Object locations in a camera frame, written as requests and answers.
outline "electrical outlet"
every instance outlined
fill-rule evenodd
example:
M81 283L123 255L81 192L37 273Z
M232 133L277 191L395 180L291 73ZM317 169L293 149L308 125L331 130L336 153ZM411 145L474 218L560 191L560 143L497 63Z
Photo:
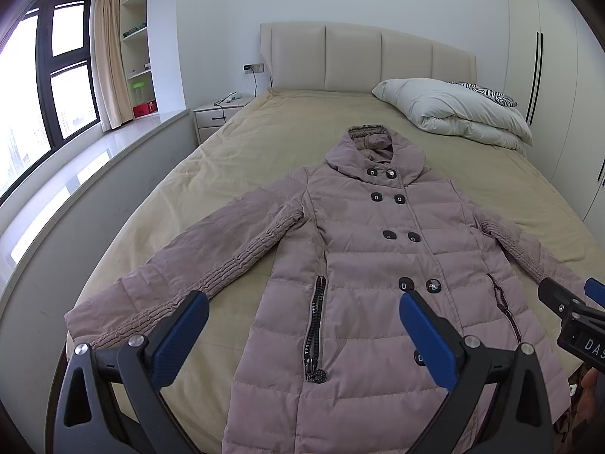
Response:
M264 73L264 63L252 63L251 65L244 65L244 74L249 74L254 71L255 73Z

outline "coat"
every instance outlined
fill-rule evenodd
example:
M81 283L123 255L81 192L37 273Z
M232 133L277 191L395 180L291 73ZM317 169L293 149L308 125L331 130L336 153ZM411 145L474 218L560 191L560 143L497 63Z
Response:
M383 126L356 127L326 162L236 198L66 315L75 343L146 333L190 291L212 297L278 243L232 383L225 453L404 452L444 400L398 314L418 290L461 335L536 350L552 419L569 406L559 359L507 251L536 282L583 282L533 236L475 205ZM459 449L470 447L486 387Z

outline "bed frame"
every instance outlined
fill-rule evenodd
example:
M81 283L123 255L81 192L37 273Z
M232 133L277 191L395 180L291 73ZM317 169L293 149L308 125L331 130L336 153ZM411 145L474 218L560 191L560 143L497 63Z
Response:
M477 83L473 54L366 25L263 23L261 55L273 86L288 89L370 93L389 78Z

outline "jacket collar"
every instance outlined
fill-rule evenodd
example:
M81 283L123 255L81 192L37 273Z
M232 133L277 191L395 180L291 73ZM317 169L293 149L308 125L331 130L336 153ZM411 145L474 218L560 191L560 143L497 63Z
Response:
M409 185L425 167L424 152L419 147L381 125L349 129L327 153L326 161L345 176L392 188ZM371 169L377 176L370 174ZM389 170L395 171L394 179L388 177Z

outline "window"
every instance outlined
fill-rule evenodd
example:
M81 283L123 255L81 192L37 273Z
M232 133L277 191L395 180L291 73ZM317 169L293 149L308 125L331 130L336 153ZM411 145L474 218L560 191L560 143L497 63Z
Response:
M99 122L90 0L38 0L0 53L0 204L53 152Z

